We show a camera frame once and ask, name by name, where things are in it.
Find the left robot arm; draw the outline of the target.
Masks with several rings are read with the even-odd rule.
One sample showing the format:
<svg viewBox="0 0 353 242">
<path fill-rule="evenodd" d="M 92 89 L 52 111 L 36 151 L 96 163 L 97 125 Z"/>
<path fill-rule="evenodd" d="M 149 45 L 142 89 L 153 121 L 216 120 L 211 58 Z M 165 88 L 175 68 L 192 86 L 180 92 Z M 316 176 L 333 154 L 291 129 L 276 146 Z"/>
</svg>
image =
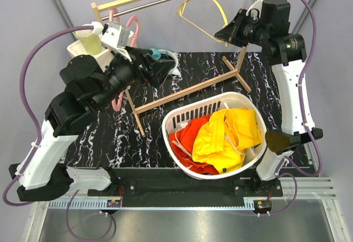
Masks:
<svg viewBox="0 0 353 242">
<path fill-rule="evenodd" d="M 71 59 L 60 71 L 65 90 L 54 97 L 45 111 L 40 143 L 21 163 L 9 167 L 20 185 L 22 202 L 52 201 L 70 190 L 89 190 L 104 196 L 118 194 L 121 181 L 108 168 L 76 169 L 60 163 L 77 137 L 97 120 L 99 111 L 134 81 L 160 87 L 175 61 L 152 50 L 128 47 L 127 56 L 116 54 L 105 68 L 91 55 Z"/>
</svg>

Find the yellow wire hanger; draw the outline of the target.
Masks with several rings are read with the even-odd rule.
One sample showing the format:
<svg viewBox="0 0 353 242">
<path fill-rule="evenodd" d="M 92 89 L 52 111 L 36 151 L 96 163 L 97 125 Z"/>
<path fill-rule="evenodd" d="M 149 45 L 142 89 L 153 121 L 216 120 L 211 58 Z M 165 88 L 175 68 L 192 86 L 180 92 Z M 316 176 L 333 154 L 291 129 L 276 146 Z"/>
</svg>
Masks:
<svg viewBox="0 0 353 242">
<path fill-rule="evenodd" d="M 212 40 L 222 42 L 214 33 L 228 24 L 228 18 L 218 0 L 185 0 L 176 14 Z"/>
</svg>

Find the wooden clothes rack frame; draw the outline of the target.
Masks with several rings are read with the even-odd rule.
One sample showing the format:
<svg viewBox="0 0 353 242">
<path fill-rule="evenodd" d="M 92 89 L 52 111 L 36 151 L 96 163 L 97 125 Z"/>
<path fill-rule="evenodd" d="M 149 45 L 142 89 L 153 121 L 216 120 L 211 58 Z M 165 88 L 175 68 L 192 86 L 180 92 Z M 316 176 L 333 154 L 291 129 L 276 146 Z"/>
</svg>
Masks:
<svg viewBox="0 0 353 242">
<path fill-rule="evenodd" d="M 145 134 L 145 130 L 144 130 L 144 128 L 143 128 L 143 126 L 142 126 L 142 124 L 140 122 L 139 114 L 147 112 L 149 110 L 152 110 L 155 107 L 159 107 L 159 106 L 164 105 L 166 103 L 169 103 L 171 101 L 177 100 L 179 98 L 182 98 L 182 97 L 184 97 L 186 95 L 190 95 L 190 94 L 192 94 L 194 92 L 197 92 L 197 91 L 199 91 L 199 90 L 201 90 L 203 88 L 208 88 L 208 87 L 210 87 L 210 86 L 212 86 L 214 84 L 217 84 L 217 83 L 219 83 L 221 81 L 230 79 L 232 77 L 239 76 L 239 70 L 240 70 L 241 64 L 243 62 L 243 58 L 244 58 L 244 55 L 245 55 L 246 51 L 247 51 L 247 49 L 245 47 L 241 50 L 241 52 L 240 52 L 240 57 L 241 57 L 240 61 L 237 63 L 236 67 L 230 66 L 230 68 L 229 68 L 230 71 L 228 73 L 222 74 L 222 75 L 217 76 L 217 77 L 213 77 L 213 78 L 208 79 L 206 81 L 203 81 L 203 82 L 201 82 L 199 84 L 193 85 L 193 86 L 188 87 L 188 88 L 186 88 L 184 90 L 176 92 L 176 93 L 174 93 L 172 95 L 168 95 L 166 97 L 163 97 L 161 99 L 158 99 L 156 101 L 153 101 L 153 102 L 151 102 L 149 104 L 146 104 L 146 105 L 143 105 L 143 106 L 140 106 L 140 107 L 135 107 L 134 106 L 134 103 L 133 103 L 133 101 L 131 99 L 130 93 L 129 93 L 128 90 L 126 90 L 125 94 L 126 94 L 126 96 L 128 98 L 130 107 L 132 109 L 133 115 L 134 115 L 135 120 L 137 122 L 137 125 L 138 125 L 139 131 L 141 133 L 141 136 L 145 137 L 146 134 Z"/>
</svg>

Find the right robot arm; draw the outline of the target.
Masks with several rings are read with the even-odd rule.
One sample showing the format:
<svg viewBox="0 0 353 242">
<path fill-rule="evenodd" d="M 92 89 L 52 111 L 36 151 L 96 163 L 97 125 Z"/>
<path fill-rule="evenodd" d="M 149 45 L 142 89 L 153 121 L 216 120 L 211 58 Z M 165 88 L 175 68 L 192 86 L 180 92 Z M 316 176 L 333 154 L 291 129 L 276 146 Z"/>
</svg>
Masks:
<svg viewBox="0 0 353 242">
<path fill-rule="evenodd" d="M 248 10 L 214 34 L 234 46 L 253 44 L 261 51 L 275 76 L 281 101 L 282 124 L 267 131 L 266 152 L 250 182 L 253 194 L 262 196 L 279 175 L 281 167 L 298 146 L 323 138 L 309 109 L 304 67 L 309 61 L 303 36 L 289 32 L 290 3 L 287 0 L 257 0 Z"/>
</svg>

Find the pale yellow cup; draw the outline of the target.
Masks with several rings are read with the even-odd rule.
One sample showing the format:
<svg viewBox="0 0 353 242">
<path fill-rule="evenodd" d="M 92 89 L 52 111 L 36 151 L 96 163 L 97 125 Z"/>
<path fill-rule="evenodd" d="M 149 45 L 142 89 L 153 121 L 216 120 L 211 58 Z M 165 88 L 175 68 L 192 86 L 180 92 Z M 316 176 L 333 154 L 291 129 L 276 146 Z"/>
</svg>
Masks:
<svg viewBox="0 0 353 242">
<path fill-rule="evenodd" d="M 100 37 L 99 35 L 94 34 L 92 30 L 78 30 L 73 34 L 90 55 L 97 55 L 101 52 L 102 45 Z"/>
</svg>

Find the pink plastic hanger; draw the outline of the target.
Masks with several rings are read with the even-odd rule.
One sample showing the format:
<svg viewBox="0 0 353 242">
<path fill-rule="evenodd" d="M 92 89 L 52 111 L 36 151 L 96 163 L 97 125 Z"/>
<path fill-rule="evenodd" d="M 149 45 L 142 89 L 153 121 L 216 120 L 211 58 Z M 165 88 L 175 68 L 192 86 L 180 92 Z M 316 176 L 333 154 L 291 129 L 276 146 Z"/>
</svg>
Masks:
<svg viewBox="0 0 353 242">
<path fill-rule="evenodd" d="M 114 14 L 117 14 L 118 10 L 115 9 L 111 9 L 109 12 L 109 21 L 113 21 L 114 18 Z M 132 24 L 135 23 L 136 24 L 136 30 L 133 31 L 131 29 Z M 137 38 L 139 35 L 139 27 L 140 27 L 140 22 L 138 19 L 138 16 L 133 15 L 127 22 L 126 27 L 128 27 L 130 29 L 130 33 L 129 33 L 129 39 L 127 41 L 127 45 L 131 46 L 131 47 L 136 47 L 137 46 Z M 123 92 L 121 92 L 118 96 L 117 99 L 113 99 L 111 104 L 113 107 L 113 110 L 115 112 L 119 112 L 121 109 L 121 104 L 122 104 L 122 99 L 123 99 Z"/>
</svg>

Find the white storage box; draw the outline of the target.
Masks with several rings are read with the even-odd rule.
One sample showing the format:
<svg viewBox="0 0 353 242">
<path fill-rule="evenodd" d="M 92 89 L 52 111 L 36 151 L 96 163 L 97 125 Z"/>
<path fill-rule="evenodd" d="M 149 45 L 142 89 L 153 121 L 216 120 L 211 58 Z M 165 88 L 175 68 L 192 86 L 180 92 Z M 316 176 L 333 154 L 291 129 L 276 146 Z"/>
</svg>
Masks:
<svg viewBox="0 0 353 242">
<path fill-rule="evenodd" d="M 78 31 L 78 30 L 87 30 L 87 29 L 92 30 L 93 26 L 91 24 L 84 24 L 82 26 L 75 27 L 73 29 L 73 33 L 75 31 Z M 119 56 L 121 56 L 121 55 L 119 53 L 116 53 L 116 52 L 112 51 L 110 48 L 106 47 L 102 42 L 101 42 L 101 45 L 102 45 L 101 52 L 99 54 L 97 54 L 97 55 L 91 55 L 91 56 L 93 56 L 93 58 L 97 61 L 97 63 L 99 64 L 100 68 L 102 70 L 104 70 L 105 67 L 108 66 L 110 61 L 114 58 L 115 54 L 117 54 Z M 69 54 L 72 57 L 77 57 L 77 56 L 81 57 L 83 55 L 90 55 L 83 48 L 82 44 L 80 43 L 80 41 L 78 39 L 74 43 L 72 43 L 69 46 L 67 46 L 67 51 L 69 52 Z"/>
</svg>

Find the yellow shorts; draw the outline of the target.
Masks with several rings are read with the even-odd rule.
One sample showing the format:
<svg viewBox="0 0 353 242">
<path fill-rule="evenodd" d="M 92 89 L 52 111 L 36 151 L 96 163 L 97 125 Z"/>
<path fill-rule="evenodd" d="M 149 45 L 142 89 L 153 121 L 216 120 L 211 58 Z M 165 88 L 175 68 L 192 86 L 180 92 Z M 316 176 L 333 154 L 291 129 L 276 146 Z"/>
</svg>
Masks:
<svg viewBox="0 0 353 242">
<path fill-rule="evenodd" d="M 192 158 L 213 165 L 220 174 L 231 172 L 243 166 L 245 150 L 260 145 L 262 140 L 253 109 L 218 110 L 200 128 Z"/>
</svg>

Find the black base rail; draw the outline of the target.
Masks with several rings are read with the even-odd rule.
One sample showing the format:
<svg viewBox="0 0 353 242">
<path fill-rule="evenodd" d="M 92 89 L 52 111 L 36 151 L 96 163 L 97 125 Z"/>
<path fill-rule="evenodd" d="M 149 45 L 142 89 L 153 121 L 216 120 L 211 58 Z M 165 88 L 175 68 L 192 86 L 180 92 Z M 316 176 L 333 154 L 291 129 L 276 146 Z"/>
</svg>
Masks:
<svg viewBox="0 0 353 242">
<path fill-rule="evenodd" d="M 181 169 L 109 169 L 113 188 L 81 191 L 72 209 L 253 210 L 256 200 L 283 196 L 278 179 L 260 181 L 253 169 L 217 180 L 198 180 Z"/>
</svg>

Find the white plastic laundry basket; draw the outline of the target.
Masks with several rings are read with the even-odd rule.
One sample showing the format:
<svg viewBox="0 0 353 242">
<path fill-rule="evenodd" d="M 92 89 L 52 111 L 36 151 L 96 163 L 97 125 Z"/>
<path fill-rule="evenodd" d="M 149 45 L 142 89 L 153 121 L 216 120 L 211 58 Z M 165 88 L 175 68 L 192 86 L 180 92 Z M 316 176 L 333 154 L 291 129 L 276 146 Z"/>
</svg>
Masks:
<svg viewBox="0 0 353 242">
<path fill-rule="evenodd" d="M 199 180 L 224 179 L 251 168 L 266 151 L 265 132 L 259 110 L 236 92 L 174 109 L 162 122 L 169 155 Z"/>
</svg>

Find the orange shorts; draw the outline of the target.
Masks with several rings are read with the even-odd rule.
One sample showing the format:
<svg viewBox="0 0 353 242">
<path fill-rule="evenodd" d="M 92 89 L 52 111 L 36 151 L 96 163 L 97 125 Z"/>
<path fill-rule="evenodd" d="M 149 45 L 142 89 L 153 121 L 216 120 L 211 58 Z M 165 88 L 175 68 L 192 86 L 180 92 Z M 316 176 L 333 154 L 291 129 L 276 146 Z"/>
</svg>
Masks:
<svg viewBox="0 0 353 242">
<path fill-rule="evenodd" d="M 219 172 L 213 165 L 195 162 L 192 158 L 192 150 L 196 136 L 200 128 L 210 119 L 210 115 L 192 119 L 189 123 L 182 124 L 182 128 L 171 133 L 169 140 L 172 151 L 178 161 L 192 172 L 198 174 L 218 175 Z"/>
</svg>

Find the teal headphones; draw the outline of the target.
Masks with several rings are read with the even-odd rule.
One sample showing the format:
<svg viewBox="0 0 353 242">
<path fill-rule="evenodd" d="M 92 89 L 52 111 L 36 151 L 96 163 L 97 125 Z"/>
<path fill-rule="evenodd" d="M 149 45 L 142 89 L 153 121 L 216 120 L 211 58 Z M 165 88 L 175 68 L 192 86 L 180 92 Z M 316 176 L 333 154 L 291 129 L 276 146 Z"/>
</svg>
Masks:
<svg viewBox="0 0 353 242">
<path fill-rule="evenodd" d="M 150 49 L 152 51 L 152 57 L 159 62 L 168 62 L 167 75 L 181 77 L 179 70 L 179 58 L 178 53 L 171 52 L 165 49 Z"/>
</svg>

